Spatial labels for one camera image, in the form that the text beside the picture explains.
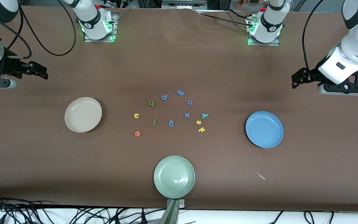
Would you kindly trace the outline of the brown table cover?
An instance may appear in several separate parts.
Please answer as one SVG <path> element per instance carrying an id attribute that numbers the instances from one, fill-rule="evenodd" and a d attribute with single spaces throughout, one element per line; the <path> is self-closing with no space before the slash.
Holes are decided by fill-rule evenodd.
<path id="1" fill-rule="evenodd" d="M 189 9 L 131 9 L 114 43 L 83 42 L 77 27 L 62 57 L 24 27 L 31 60 L 49 77 L 24 75 L 16 89 L 0 90 L 0 197 L 162 208 L 154 169 L 178 155 L 195 169 L 191 209 L 358 211 L 358 96 L 320 95 L 315 82 L 291 87 L 304 67 L 307 16 L 288 14 L 280 46 L 270 47 L 248 45 L 239 24 Z M 82 97 L 103 115 L 76 133 L 64 115 Z M 257 111 L 281 121 L 278 146 L 248 139 L 244 125 Z"/>

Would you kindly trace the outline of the orange dried flowers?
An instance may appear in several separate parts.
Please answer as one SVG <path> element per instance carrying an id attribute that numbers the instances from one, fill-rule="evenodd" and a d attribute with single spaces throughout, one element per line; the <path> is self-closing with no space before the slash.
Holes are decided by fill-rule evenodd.
<path id="1" fill-rule="evenodd" d="M 258 6 L 260 4 L 261 0 L 238 0 L 237 2 L 237 8 L 243 7 L 245 5 L 246 7 L 249 6 Z"/>

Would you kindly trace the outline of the beige round plate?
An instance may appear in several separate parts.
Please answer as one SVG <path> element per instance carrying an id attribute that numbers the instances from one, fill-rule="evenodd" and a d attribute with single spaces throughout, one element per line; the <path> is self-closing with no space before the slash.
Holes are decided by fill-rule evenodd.
<path id="1" fill-rule="evenodd" d="M 85 133 L 94 129 L 103 115 L 101 104 L 94 98 L 82 97 L 71 102 L 65 113 L 64 121 L 68 129 Z"/>

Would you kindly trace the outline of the silver metal frame beam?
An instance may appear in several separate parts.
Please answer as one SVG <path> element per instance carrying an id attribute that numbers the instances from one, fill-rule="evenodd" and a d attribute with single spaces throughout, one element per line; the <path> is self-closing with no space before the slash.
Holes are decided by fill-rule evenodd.
<path id="1" fill-rule="evenodd" d="M 161 9 L 207 10 L 207 0 L 162 0 Z"/>

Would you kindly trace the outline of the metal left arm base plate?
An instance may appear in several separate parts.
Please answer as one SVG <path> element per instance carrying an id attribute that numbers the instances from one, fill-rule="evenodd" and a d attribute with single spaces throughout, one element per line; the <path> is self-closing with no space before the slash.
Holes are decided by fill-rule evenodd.
<path id="1" fill-rule="evenodd" d="M 249 16 L 246 19 L 248 45 L 279 46 L 278 36 L 283 25 L 265 27 L 259 23 L 259 18 Z"/>

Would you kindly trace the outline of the blue round plate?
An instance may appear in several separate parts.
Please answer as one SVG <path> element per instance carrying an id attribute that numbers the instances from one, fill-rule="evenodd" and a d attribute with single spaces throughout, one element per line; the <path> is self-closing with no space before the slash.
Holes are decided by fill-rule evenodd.
<path id="1" fill-rule="evenodd" d="M 284 137 L 281 121 L 267 111 L 251 114 L 245 122 L 244 129 L 250 142 L 260 148 L 274 148 Z"/>

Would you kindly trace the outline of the green round plate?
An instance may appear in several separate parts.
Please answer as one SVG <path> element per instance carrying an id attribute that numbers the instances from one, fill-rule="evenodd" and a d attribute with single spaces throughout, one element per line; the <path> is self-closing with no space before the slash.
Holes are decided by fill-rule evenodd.
<path id="1" fill-rule="evenodd" d="M 165 157 L 154 170 L 154 185 L 158 192 L 166 198 L 185 197 L 192 190 L 194 183 L 194 168 L 182 156 Z"/>

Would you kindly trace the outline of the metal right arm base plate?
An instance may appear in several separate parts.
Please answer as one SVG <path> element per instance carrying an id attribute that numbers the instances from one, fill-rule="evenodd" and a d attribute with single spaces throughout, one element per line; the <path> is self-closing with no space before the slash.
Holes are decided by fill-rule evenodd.
<path id="1" fill-rule="evenodd" d="M 103 9 L 100 11 L 104 13 L 101 13 L 100 20 L 92 28 L 89 23 L 80 23 L 85 42 L 111 43 L 116 40 L 119 14 L 112 14 Z"/>

